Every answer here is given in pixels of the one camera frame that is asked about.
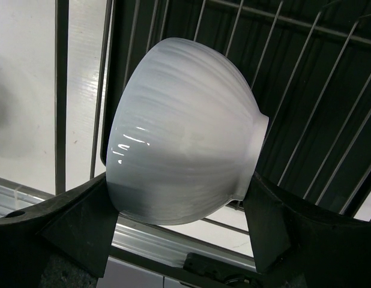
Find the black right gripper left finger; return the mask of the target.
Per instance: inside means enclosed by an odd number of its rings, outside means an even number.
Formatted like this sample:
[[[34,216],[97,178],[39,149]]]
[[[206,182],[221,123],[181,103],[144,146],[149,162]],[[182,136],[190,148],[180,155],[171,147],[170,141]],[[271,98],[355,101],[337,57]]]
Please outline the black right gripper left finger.
[[[101,174],[0,218],[0,287],[96,287],[118,215]]]

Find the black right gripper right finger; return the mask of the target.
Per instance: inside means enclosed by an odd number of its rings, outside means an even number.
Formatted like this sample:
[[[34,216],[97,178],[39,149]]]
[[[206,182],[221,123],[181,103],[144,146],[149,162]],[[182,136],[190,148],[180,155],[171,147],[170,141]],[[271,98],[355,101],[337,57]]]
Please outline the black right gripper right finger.
[[[371,223],[322,209],[254,173],[243,201],[264,287],[371,287]]]

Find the white ribbed bowl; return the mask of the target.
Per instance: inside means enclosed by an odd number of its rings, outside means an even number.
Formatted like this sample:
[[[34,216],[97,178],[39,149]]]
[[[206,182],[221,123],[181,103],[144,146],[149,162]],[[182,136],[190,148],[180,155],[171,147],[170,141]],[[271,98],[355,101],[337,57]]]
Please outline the white ribbed bowl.
[[[114,207],[174,226],[243,200],[268,123],[227,57],[184,38],[160,41],[137,65],[113,119],[106,182]]]

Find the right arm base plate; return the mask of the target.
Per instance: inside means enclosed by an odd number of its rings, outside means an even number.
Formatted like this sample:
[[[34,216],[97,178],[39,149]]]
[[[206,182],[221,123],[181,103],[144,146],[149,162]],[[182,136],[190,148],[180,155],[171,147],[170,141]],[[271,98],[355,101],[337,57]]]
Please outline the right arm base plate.
[[[183,287],[273,287],[264,275],[196,253],[189,253],[179,268],[114,246],[111,247],[110,256],[176,280]]]

